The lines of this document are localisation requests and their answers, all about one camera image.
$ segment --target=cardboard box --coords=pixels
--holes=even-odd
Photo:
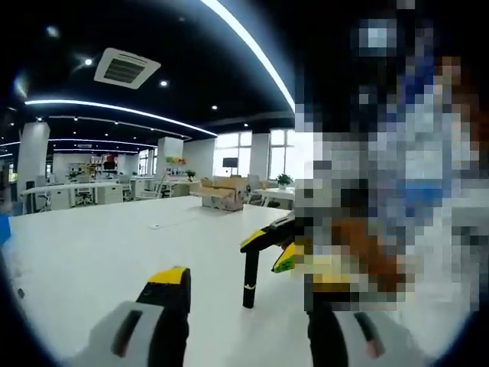
[[[202,206],[235,212],[243,209],[247,181],[242,178],[224,178],[212,182],[202,180],[197,193],[202,197]]]

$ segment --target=ceiling light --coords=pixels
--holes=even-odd
[[[148,144],[141,144],[141,143],[131,143],[129,141],[112,141],[112,140],[92,140],[92,139],[49,139],[49,141],[87,141],[89,143],[111,143],[111,144],[126,144],[126,145],[139,145],[140,147],[147,147],[147,148],[158,148],[157,145],[148,145]],[[9,145],[16,145],[20,144],[19,141],[14,141],[13,143],[6,143],[0,145],[0,147],[8,147]]]
[[[91,151],[92,153],[94,151],[112,151],[112,150],[107,150],[107,149],[83,149],[83,148],[78,148],[78,149],[54,149],[54,151]],[[136,151],[113,151],[117,153],[137,153]]]
[[[296,112],[296,103],[294,102],[292,96],[290,95],[285,83],[278,75],[278,72],[275,70],[274,66],[268,60],[267,55],[262,51],[260,46],[257,44],[257,41],[250,35],[250,33],[246,30],[245,27],[241,25],[241,23],[234,17],[233,14],[229,12],[222,4],[217,0],[200,0],[203,4],[207,5],[213,12],[215,12],[223,21],[225,21],[229,27],[232,28],[234,32],[250,47],[253,54],[259,59],[261,64],[265,67],[265,70],[270,74],[275,84],[277,84],[278,89],[282,92],[285,100],[289,104],[292,111]]]
[[[53,37],[53,38],[59,38],[60,37],[60,32],[53,25],[46,27],[46,32],[50,37]]]
[[[203,128],[197,128],[196,126],[192,126],[189,124],[185,124],[183,122],[179,122],[176,120],[172,119],[167,119],[166,117],[161,117],[158,115],[153,115],[152,113],[147,113],[147,112],[142,112],[138,111],[136,109],[126,109],[125,107],[118,107],[118,106],[112,106],[112,105],[106,105],[103,103],[96,103],[96,102],[86,102],[86,101],[76,101],[76,100],[71,100],[71,99],[37,99],[37,100],[32,100],[32,101],[26,101],[26,105],[45,105],[45,104],[68,104],[68,105],[81,105],[81,106],[92,106],[92,107],[101,107],[103,109],[115,109],[118,111],[123,111],[123,112],[129,112],[129,113],[134,113],[136,115],[141,115],[141,116],[146,116],[146,117],[151,117],[153,119],[158,119],[166,122],[171,122],[172,124],[175,125],[180,125],[184,126],[186,128],[191,128],[193,130],[197,130],[198,132],[205,132],[206,134],[212,135],[212,136],[217,136],[217,134],[213,132],[208,132],[207,130],[204,130]]]

